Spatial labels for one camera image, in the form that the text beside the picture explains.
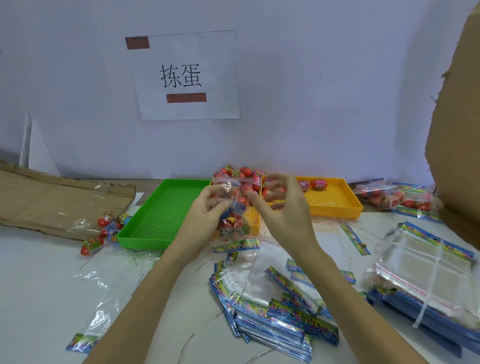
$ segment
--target green tray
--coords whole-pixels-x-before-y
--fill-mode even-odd
[[[193,200],[209,184],[210,180],[163,180],[118,233],[120,245],[138,250],[167,249]]]

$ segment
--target left hand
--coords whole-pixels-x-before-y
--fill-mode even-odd
[[[168,247],[168,250],[174,251],[185,264],[198,257],[217,228],[220,216],[230,206],[228,201],[223,201],[208,211],[208,205],[211,202],[208,198],[221,189],[225,189],[225,187],[217,184],[207,186],[200,192],[185,216],[175,239]]]

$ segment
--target white strap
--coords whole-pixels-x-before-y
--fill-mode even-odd
[[[436,261],[435,264],[433,265],[432,269],[432,276],[430,277],[430,281],[428,282],[428,287],[427,287],[427,296],[425,297],[425,300],[423,301],[423,306],[420,310],[420,313],[413,323],[412,327],[418,328],[420,326],[420,322],[423,319],[423,315],[425,314],[425,310],[428,307],[428,302],[430,301],[432,297],[432,291],[433,291],[433,285],[437,279],[437,270],[438,270],[438,265],[440,264],[440,261],[442,260],[442,256],[444,253],[444,241],[440,239],[440,245],[438,245],[438,250],[437,250],[437,256],[436,256]]]

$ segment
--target right hand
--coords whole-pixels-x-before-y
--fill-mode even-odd
[[[266,196],[265,199],[267,201],[284,199],[285,202],[273,204],[270,207],[253,191],[248,191],[247,196],[264,219],[272,236],[291,256],[307,252],[312,247],[318,247],[310,208],[295,177],[276,173],[267,176],[267,179],[273,181],[269,189],[283,187],[287,192],[275,192]]]

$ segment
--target plastic tray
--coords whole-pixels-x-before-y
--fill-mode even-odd
[[[248,224],[250,225],[250,234],[258,235],[260,232],[260,214],[257,209],[253,206],[248,206],[245,210],[245,215],[248,219]],[[214,232],[213,239],[218,237],[218,231]]]
[[[163,180],[120,230],[117,239],[129,249],[166,249],[177,235],[194,199],[209,180]]]
[[[363,206],[343,178],[295,177],[297,181],[323,179],[328,183],[324,191],[310,188],[305,197],[310,206],[310,214],[334,218],[359,218]]]

